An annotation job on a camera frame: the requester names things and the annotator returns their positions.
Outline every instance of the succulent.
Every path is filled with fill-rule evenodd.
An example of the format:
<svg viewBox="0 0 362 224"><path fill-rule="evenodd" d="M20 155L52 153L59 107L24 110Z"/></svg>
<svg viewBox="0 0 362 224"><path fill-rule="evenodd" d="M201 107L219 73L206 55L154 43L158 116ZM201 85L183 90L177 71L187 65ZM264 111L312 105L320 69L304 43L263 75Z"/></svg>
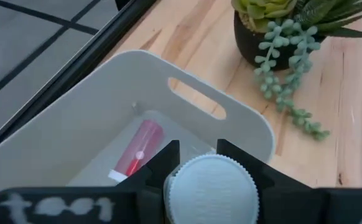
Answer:
<svg viewBox="0 0 362 224"><path fill-rule="evenodd" d="M232 0L244 25L255 32L267 32L267 24L288 16L298 0Z"/></svg>
<svg viewBox="0 0 362 224"><path fill-rule="evenodd" d="M298 0L293 19L304 29L316 26L322 36L362 37L362 31L344 27L361 19L361 12L362 0Z"/></svg>
<svg viewBox="0 0 362 224"><path fill-rule="evenodd" d="M304 109L296 109L291 94L299 87L303 74L310 71L312 62L309 60L309 50L319 50L320 43L316 42L313 35L318 28L313 26L303 30L298 22L291 19L285 20L282 25L271 21L268 23L269 32L264 36L265 41L259 44L261 50L267 50L266 57L256 56L255 61L261 66L254 70L257 80L262 82L260 90L267 100L275 99L278 112L287 111L292 117L293 123L302 128L306 133L311 134L316 140L325 139L330 132L321 131L320 123L311 123L311 113ZM293 33L294 35L283 37L282 33ZM271 70L276 66L276 59L281 53L276 48L285 47L289 44L296 45L294 55L289 58L290 73L281 83L278 77Z"/></svg>

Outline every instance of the toothpaste tube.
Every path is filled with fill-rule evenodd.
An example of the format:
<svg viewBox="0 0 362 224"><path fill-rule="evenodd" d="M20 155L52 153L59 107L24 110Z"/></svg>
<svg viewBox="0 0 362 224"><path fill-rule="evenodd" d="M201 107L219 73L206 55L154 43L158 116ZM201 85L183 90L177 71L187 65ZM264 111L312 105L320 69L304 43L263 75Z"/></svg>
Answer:
<svg viewBox="0 0 362 224"><path fill-rule="evenodd" d="M108 177L122 182L133 175L154 157L163 137L160 125L152 120L144 120Z"/></svg>

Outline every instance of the wooden table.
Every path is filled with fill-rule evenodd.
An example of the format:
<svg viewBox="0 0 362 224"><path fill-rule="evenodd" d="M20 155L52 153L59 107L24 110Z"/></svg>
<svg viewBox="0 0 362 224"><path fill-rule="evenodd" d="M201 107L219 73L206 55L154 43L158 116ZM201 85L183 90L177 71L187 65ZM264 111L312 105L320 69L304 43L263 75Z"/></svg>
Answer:
<svg viewBox="0 0 362 224"><path fill-rule="evenodd" d="M352 25L362 30L362 20ZM267 102L253 82L253 67L234 40L233 9L225 0L161 0L108 54L149 50L263 114L276 134L270 165L312 187L362 187L362 39L327 38L312 54L314 67L294 95L299 108L332 132L316 142ZM215 102L172 82L175 91L216 116Z"/></svg>

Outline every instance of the white cap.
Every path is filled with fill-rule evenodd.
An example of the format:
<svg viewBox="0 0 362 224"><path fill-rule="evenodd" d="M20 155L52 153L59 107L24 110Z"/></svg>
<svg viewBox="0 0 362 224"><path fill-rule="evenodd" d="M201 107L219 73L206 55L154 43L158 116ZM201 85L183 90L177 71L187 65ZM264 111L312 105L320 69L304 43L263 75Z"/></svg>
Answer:
<svg viewBox="0 0 362 224"><path fill-rule="evenodd" d="M188 161L172 179L168 209L174 224L256 223L259 199L250 174L236 161L203 155Z"/></svg>

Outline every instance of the white label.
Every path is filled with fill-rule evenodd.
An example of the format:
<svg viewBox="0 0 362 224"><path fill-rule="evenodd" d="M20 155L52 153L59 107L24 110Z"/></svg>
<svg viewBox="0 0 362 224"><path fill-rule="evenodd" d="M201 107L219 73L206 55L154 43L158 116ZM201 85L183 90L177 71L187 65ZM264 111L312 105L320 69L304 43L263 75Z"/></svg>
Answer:
<svg viewBox="0 0 362 224"><path fill-rule="evenodd" d="M27 221L24 209L32 206L32 203L25 201L19 194L9 194L8 200L1 202L0 206L5 206L9 209L10 219L14 224L31 224ZM114 203L106 197L99 198L95 203L92 198L78 198L70 206L67 206L61 197L44 198L37 202L34 213L36 215L58 216L63 211L68 210L75 215L86 215L94 206L100 208L98 219L103 222L110 222L112 220Z"/></svg>

